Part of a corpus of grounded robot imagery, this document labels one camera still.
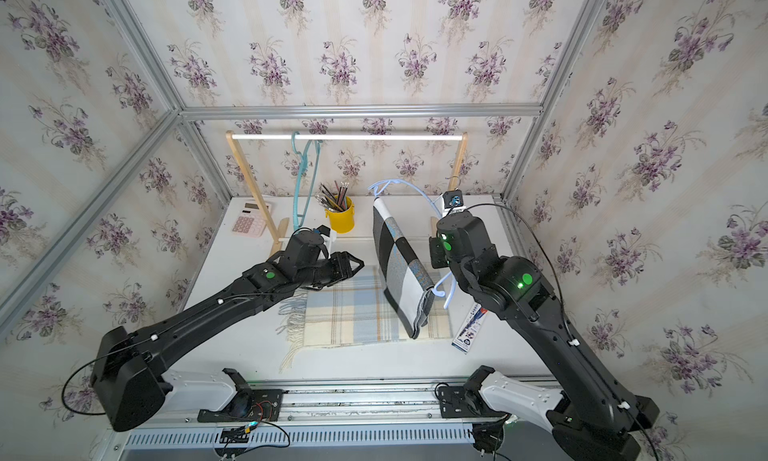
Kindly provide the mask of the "black white checkered scarf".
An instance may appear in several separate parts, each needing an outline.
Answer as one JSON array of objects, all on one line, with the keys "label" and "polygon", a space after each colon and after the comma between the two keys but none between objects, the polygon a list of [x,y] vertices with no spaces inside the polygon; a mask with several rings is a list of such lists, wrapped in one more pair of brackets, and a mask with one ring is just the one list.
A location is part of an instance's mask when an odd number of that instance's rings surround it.
[{"label": "black white checkered scarf", "polygon": [[408,336],[417,339],[428,324],[435,282],[381,197],[373,202],[372,233],[384,296]]}]

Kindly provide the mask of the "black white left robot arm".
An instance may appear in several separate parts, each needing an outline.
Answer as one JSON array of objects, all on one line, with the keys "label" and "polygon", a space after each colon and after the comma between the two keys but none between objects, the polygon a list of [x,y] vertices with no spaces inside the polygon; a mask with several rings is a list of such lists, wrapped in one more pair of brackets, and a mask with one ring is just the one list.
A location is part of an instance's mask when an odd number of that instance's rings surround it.
[{"label": "black white left robot arm", "polygon": [[293,297],[353,278],[365,267],[347,251],[330,253],[323,236],[301,228],[284,250],[258,263],[202,302],[133,332],[101,339],[90,386],[110,426],[130,431],[157,414],[172,392],[163,379],[177,361],[229,327]]}]

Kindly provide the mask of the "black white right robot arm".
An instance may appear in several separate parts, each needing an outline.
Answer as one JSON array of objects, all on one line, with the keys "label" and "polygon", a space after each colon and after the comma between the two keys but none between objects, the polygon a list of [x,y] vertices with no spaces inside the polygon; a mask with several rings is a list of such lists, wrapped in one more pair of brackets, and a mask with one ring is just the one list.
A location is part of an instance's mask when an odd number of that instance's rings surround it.
[{"label": "black white right robot arm", "polygon": [[464,385],[469,402],[538,425],[573,460],[638,459],[642,446],[634,435],[649,435],[659,407],[609,372],[541,271],[526,258],[499,255],[469,211],[440,219],[436,231],[437,258],[460,289],[516,331],[559,384],[525,386],[482,366]]}]

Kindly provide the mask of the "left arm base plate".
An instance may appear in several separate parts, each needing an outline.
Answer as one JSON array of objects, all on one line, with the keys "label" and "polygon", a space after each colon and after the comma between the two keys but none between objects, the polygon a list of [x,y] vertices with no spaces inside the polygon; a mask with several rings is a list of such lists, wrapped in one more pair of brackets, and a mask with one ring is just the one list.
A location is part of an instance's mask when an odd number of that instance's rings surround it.
[{"label": "left arm base plate", "polygon": [[201,409],[197,422],[276,421],[283,395],[284,391],[280,389],[240,391],[219,411]]}]

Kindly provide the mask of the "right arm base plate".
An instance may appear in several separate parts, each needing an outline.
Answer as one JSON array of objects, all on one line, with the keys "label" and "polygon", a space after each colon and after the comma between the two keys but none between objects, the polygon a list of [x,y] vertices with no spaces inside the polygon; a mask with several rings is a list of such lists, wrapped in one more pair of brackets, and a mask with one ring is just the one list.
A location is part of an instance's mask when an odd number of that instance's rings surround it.
[{"label": "right arm base plate", "polygon": [[433,393],[443,419],[500,417],[501,413],[489,408],[478,396],[467,393],[463,386],[438,383]]}]

